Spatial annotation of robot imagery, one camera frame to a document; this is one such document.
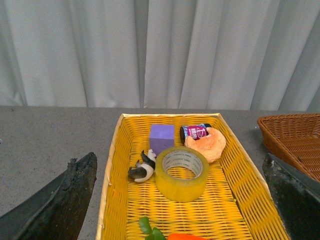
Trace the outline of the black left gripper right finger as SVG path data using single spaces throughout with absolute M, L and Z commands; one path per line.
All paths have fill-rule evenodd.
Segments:
M 268 153 L 262 170 L 271 197 L 292 240 L 320 238 L 320 183 Z

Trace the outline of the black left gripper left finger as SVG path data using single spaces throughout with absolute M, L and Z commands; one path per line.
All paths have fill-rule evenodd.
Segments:
M 93 194 L 97 157 L 72 158 L 67 169 L 1 216 L 2 240 L 76 240 Z

